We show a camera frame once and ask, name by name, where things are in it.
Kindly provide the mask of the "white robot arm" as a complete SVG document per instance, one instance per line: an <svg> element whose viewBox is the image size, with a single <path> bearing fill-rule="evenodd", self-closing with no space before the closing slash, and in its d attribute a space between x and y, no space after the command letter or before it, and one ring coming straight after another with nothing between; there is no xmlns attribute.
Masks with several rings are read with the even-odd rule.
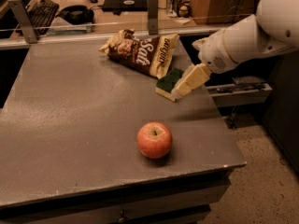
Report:
<svg viewBox="0 0 299 224"><path fill-rule="evenodd" d="M241 63L299 49L299 0L260 0L254 14L193 43L201 61L190 65L171 94L180 99L206 83L212 74Z"/></svg>

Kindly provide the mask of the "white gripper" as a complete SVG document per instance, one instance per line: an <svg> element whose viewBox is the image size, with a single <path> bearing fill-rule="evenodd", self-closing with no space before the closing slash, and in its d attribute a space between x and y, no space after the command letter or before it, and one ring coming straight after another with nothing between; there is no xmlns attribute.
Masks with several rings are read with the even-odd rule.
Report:
<svg viewBox="0 0 299 224"><path fill-rule="evenodd" d="M192 46L198 51L201 63L192 64L184 71L171 90L175 99L180 99L205 84L210 79L211 71L215 74L222 74L238 67L238 63L228 53L224 34L225 30L221 29L192 43Z"/></svg>

